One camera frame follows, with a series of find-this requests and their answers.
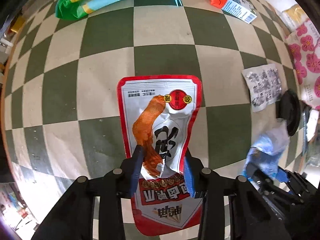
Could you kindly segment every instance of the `pink flower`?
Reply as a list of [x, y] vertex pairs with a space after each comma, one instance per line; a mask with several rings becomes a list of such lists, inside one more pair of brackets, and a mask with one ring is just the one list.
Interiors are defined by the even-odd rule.
[[307, 54], [307, 68], [312, 73], [320, 73], [320, 59], [315, 54]]
[[297, 43], [288, 46], [294, 59], [301, 60], [300, 46]]
[[302, 66], [300, 61], [297, 61], [294, 65], [297, 71], [298, 82], [301, 85], [303, 81], [302, 78], [307, 77], [307, 69], [304, 66]]
[[320, 98], [320, 77], [316, 80], [314, 91], [316, 96]]
[[303, 34], [306, 34], [307, 32], [308, 32], [308, 29], [304, 24], [297, 28], [297, 35], [299, 37]]
[[315, 49], [315, 46], [313, 46], [313, 38], [310, 35], [302, 37], [300, 42], [302, 43], [301, 47], [303, 51], [313, 51]]

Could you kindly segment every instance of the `pink floral package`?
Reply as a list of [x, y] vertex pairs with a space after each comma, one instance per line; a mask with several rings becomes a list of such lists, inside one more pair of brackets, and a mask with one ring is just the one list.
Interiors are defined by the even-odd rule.
[[320, 110], [320, 35], [310, 20], [291, 33], [286, 41], [293, 55], [301, 99]]

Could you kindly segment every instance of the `checkered tablecloth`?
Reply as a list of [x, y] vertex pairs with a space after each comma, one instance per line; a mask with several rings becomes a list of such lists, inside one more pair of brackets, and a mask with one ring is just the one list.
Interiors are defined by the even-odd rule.
[[[241, 70], [275, 63], [283, 91], [298, 90], [277, 18], [265, 1], [249, 1], [258, 11], [252, 24], [209, 0], [182, 0], [180, 7], [174, 0], [122, 0], [79, 21], [56, 18], [52, 0], [28, 19], [6, 72], [4, 121], [14, 177], [39, 221], [78, 176], [103, 176], [125, 158], [116, 97], [125, 76], [199, 77], [204, 99], [191, 154], [222, 176], [240, 173], [251, 142], [276, 117], [276, 104], [251, 111]], [[291, 137], [280, 166], [298, 169], [302, 135], [299, 130]], [[128, 239], [197, 236], [198, 226], [146, 237], [137, 231], [126, 200], [123, 214]]]

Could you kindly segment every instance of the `red and white snack package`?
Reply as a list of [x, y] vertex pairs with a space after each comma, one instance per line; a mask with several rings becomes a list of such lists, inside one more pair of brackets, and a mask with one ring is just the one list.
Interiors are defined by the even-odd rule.
[[191, 75], [126, 77], [117, 94], [126, 156], [137, 145], [145, 154], [131, 199], [138, 230], [156, 236], [198, 224], [202, 199], [190, 197], [182, 174], [201, 81]]

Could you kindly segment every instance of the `metal screw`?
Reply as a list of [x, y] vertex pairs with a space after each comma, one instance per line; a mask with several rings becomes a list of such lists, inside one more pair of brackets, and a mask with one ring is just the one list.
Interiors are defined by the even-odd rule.
[[121, 170], [120, 168], [116, 168], [116, 169], [114, 169], [112, 172], [113, 172], [113, 174], [115, 174], [115, 175], [119, 175], [119, 174], [122, 173], [122, 170]]
[[85, 176], [80, 176], [80, 177], [77, 179], [77, 181], [78, 181], [79, 183], [84, 183], [86, 180], [87, 180], [87, 178], [86, 178]]
[[238, 177], [238, 180], [239, 180], [240, 182], [246, 182], [246, 181], [247, 181], [247, 178], [246, 178], [245, 176], [240, 175], [240, 176]]
[[203, 168], [203, 169], [201, 170], [201, 172], [202, 172], [203, 174], [210, 174], [210, 173], [211, 173], [211, 170], [210, 170], [209, 168]]

